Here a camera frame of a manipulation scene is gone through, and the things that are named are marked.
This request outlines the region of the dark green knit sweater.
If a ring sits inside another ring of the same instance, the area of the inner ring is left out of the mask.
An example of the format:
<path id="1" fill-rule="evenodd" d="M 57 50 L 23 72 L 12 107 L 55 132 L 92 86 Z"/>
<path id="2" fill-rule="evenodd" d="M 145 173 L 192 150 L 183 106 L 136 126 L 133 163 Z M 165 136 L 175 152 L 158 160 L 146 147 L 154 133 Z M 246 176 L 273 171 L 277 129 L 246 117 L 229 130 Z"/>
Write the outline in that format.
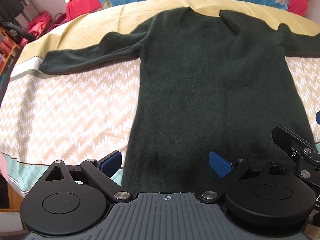
<path id="1" fill-rule="evenodd" d="M 160 12 L 129 34 L 111 32 L 93 46 L 50 51 L 49 75 L 140 58 L 138 105 L 122 186 L 137 192 L 200 193 L 217 181 L 208 154 L 260 165 L 295 163 L 272 140 L 278 125 L 313 142 L 287 57 L 319 57 L 319 36 L 277 29 L 246 14 L 218 17 L 190 8 Z"/>

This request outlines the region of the yellow beige patterned bedspread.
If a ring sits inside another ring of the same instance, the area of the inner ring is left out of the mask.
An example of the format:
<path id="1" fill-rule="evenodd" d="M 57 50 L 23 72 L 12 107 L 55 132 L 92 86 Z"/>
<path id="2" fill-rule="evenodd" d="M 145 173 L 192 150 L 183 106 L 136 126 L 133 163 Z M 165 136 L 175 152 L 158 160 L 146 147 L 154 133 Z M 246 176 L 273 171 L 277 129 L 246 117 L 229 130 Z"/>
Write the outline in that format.
<path id="1" fill-rule="evenodd" d="M 125 152 L 139 90 L 139 60 L 108 63 L 80 74 L 48 76 L 39 66 L 48 51 L 98 43 L 111 31 L 127 34 L 155 14 L 190 7 L 217 16 L 230 9 L 282 23 L 314 36 L 319 25 L 302 16 L 234 0 L 148 0 L 82 15 L 25 46 L 8 74 L 1 101 L 1 175 L 25 196 L 55 160 L 78 165 L 114 150 Z"/>

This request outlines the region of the wooden shelf unit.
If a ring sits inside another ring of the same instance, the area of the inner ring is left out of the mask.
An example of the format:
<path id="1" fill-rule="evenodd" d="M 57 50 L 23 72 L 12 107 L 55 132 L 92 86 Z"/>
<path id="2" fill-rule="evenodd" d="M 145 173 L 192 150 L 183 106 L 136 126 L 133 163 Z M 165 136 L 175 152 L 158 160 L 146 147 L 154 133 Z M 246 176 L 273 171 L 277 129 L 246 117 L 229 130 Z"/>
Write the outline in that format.
<path id="1" fill-rule="evenodd" d="M 20 46 L 1 27 L 1 75 L 7 70 L 19 49 Z"/>

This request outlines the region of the red bags pile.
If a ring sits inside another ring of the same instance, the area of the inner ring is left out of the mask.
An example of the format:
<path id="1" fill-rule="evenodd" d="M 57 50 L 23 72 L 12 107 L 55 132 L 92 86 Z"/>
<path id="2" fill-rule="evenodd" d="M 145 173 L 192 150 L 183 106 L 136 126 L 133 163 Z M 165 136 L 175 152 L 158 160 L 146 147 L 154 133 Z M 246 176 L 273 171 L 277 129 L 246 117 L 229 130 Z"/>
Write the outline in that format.
<path id="1" fill-rule="evenodd" d="M 32 38 L 31 41 L 28 41 L 26 38 L 22 38 L 20 47 L 37 40 L 41 36 L 66 22 L 66 13 L 58 13 L 54 18 L 52 18 L 48 12 L 43 11 L 27 24 L 27 33 L 33 35 L 34 38 Z"/>

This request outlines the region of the red bed sheet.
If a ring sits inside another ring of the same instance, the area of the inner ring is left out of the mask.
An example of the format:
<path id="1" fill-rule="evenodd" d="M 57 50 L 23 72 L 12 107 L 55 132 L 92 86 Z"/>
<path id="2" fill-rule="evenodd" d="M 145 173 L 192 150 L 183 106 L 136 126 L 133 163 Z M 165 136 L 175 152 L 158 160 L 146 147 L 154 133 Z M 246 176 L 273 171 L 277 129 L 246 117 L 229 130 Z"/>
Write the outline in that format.
<path id="1" fill-rule="evenodd" d="M 307 0 L 290 0 L 288 11 L 304 16 L 309 8 Z M 66 5 L 66 18 L 71 21 L 78 16 L 102 10 L 103 7 L 98 0 L 71 0 Z"/>

